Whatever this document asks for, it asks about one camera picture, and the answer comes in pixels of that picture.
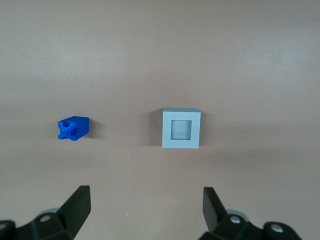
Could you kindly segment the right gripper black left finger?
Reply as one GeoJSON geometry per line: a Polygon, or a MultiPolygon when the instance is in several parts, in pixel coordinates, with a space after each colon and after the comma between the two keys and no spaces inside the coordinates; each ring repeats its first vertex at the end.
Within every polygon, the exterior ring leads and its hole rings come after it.
{"type": "Polygon", "coordinates": [[[73,240],[91,212],[91,190],[81,185],[56,210],[38,215],[29,223],[16,227],[12,220],[0,221],[2,240],[73,240]]]}

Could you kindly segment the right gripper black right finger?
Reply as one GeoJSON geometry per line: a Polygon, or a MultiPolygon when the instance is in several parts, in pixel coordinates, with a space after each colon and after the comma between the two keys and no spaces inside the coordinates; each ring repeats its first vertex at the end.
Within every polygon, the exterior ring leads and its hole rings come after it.
{"type": "Polygon", "coordinates": [[[258,228],[237,213],[228,213],[212,187],[203,188],[202,212],[208,231],[202,240],[300,240],[290,226],[269,221],[258,228]]]}

